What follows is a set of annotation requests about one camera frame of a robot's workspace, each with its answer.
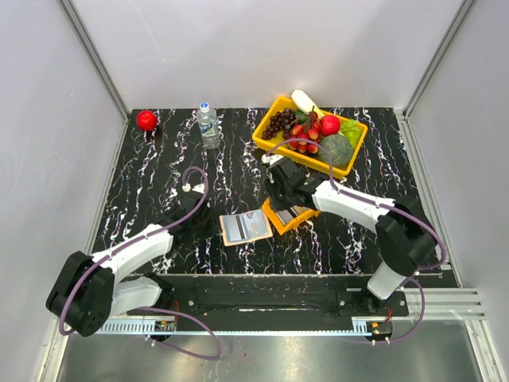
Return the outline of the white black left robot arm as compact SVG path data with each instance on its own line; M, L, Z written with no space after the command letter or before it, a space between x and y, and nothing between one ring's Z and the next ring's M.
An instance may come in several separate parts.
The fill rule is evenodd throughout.
M164 314L173 303L172 286L155 274L128 280L142 265L166 255L193 234L213 225L205 184L185 185L180 201L159 221L104 251L72 253L46 299L63 334L89 337L110 316L147 307Z

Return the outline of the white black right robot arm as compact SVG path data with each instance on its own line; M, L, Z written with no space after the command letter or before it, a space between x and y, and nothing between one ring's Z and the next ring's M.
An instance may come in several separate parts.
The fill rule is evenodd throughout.
M377 236L382 262L367 282L363 308L373 315L390 305L390 296L419 269L439 244L420 202L361 193L322 173L307 175L290 158L264 154L266 189L277 211L302 207L348 219Z

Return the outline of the credit card stack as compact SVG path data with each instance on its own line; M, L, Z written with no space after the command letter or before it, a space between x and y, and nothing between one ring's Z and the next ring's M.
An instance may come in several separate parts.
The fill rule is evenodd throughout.
M293 206L286 210L277 211L276 215L283 225L288 225L292 220L297 219L302 213L306 212L307 209Z

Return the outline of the small yellow card bin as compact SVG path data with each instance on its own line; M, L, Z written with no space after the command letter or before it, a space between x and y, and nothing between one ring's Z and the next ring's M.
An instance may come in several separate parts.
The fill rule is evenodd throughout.
M267 198L262 204L262 211L266 214L270 223L275 227L279 235L284 235L297 228L307 220L313 219L321 214L320 211L293 206L286 210L276 211L273 209L270 199Z

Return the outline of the white credit card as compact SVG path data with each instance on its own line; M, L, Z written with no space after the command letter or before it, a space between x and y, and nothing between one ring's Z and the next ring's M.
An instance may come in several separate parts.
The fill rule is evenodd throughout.
M228 242L237 243L247 238L241 215L223 216L223 225Z

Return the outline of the beige leather card holder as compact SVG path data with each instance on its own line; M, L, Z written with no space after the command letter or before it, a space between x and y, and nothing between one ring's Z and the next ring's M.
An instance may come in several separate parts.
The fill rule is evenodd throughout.
M220 216L224 245L252 243L273 236L267 215L256 209L245 213Z

